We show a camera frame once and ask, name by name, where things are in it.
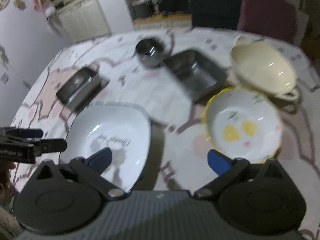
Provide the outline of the low white drawer bench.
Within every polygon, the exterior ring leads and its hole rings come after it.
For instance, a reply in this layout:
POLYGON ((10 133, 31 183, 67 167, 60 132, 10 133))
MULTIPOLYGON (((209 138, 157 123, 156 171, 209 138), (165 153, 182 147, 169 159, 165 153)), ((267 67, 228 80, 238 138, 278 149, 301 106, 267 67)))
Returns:
POLYGON ((191 14, 153 15, 147 18, 137 18, 133 21, 135 30, 162 28, 190 28, 191 14))

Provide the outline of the small rectangular steel tray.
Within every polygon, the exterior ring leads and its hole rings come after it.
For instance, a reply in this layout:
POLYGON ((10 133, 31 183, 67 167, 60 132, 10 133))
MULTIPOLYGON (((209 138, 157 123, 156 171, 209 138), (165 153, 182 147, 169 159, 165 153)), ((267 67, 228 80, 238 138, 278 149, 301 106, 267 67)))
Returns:
POLYGON ((78 113, 109 84, 97 70, 84 66, 57 91, 58 100, 71 111, 78 113))

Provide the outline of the large rectangular steel tray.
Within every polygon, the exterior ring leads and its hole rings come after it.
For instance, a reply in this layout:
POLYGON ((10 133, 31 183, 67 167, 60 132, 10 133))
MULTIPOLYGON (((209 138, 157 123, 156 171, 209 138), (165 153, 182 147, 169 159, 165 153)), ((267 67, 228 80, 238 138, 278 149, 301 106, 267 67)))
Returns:
POLYGON ((195 49, 167 57, 163 63, 194 99, 217 89, 228 77, 226 70, 195 49))

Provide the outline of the cream bowl with handles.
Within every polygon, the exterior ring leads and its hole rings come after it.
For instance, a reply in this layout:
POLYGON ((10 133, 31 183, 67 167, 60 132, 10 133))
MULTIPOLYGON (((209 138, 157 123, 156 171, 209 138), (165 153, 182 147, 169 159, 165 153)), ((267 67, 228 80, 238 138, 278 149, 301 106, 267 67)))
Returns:
POLYGON ((296 71, 268 43, 239 35, 229 57, 233 71, 243 84, 283 101, 299 99, 296 71))

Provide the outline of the dark blue cushion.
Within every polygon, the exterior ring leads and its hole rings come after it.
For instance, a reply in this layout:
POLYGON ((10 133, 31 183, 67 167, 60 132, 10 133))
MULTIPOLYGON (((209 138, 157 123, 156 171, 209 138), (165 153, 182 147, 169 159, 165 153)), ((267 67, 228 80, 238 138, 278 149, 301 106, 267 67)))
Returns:
POLYGON ((242 0, 189 0, 193 27, 236 30, 242 0))

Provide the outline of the round steel bowl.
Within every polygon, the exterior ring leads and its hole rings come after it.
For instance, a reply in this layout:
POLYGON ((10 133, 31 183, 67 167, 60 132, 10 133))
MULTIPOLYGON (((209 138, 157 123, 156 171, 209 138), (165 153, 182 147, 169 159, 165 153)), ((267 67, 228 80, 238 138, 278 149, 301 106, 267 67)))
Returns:
POLYGON ((157 39, 145 38, 137 43, 135 52, 144 67, 156 68, 164 59, 165 46, 157 39))

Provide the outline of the grey trash bin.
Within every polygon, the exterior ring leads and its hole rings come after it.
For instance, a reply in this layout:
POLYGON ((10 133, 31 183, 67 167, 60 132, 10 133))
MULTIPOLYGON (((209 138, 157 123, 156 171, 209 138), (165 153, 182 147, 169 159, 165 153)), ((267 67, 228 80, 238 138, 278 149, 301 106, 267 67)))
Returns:
POLYGON ((133 2, 132 10, 134 20, 138 18, 148 18, 152 14, 150 2, 133 2))

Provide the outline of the yellow rimmed floral plate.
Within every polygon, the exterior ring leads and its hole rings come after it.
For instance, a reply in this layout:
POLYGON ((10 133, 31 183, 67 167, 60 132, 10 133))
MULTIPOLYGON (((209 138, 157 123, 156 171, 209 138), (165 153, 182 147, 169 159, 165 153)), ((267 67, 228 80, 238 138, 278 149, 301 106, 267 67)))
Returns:
POLYGON ((206 139, 214 149, 235 159, 262 164, 281 148, 283 122, 263 93, 229 87, 214 95, 201 116, 206 139))

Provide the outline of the white cabinet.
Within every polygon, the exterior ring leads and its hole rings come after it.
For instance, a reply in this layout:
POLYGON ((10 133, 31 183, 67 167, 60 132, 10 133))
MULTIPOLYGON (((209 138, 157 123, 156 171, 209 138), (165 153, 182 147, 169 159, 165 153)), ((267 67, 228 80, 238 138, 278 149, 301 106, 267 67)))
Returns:
POLYGON ((97 0, 74 0, 56 13, 74 43, 111 33, 97 0))

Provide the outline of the bear pattern tablecloth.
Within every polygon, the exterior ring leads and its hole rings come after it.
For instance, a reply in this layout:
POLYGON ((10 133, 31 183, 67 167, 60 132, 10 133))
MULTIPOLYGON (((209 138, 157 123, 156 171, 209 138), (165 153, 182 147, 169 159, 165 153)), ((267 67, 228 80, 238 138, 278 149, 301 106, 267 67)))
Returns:
MULTIPOLYGON (((164 68, 146 69, 135 57, 137 42, 160 38, 172 53, 196 48, 226 70, 228 52, 238 33, 230 30, 145 30, 101 38, 61 50, 48 64, 18 109, 12 125, 40 128, 49 138, 65 137, 75 118, 55 97, 80 67, 90 64, 109 84, 95 103, 134 103, 142 106, 155 124, 151 159, 153 186, 158 190, 194 191, 216 177, 207 164, 212 145, 206 140, 200 117, 204 104, 192 102, 164 68)), ((300 189, 307 212, 300 227, 306 239, 319 239, 319 77, 306 55, 288 43, 266 42, 294 66, 299 102, 278 102, 284 122, 283 144, 278 159, 300 189)))

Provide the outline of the maroon cushion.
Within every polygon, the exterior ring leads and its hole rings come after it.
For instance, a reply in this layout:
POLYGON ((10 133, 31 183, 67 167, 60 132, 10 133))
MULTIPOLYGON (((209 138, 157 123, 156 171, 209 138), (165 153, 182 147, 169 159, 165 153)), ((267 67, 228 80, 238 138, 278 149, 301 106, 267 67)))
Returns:
POLYGON ((295 7, 285 0, 242 0, 237 30, 293 43, 295 7))

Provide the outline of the white square plate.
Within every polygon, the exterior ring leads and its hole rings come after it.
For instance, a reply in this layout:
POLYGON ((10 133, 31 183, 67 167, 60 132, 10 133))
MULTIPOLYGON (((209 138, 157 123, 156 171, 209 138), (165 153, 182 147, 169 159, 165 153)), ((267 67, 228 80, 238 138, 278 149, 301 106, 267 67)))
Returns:
POLYGON ((88 158, 108 147, 112 161, 101 177, 129 192, 148 158, 151 131, 149 114, 139 105, 91 105, 74 119, 66 138, 67 149, 60 153, 59 163, 88 158))

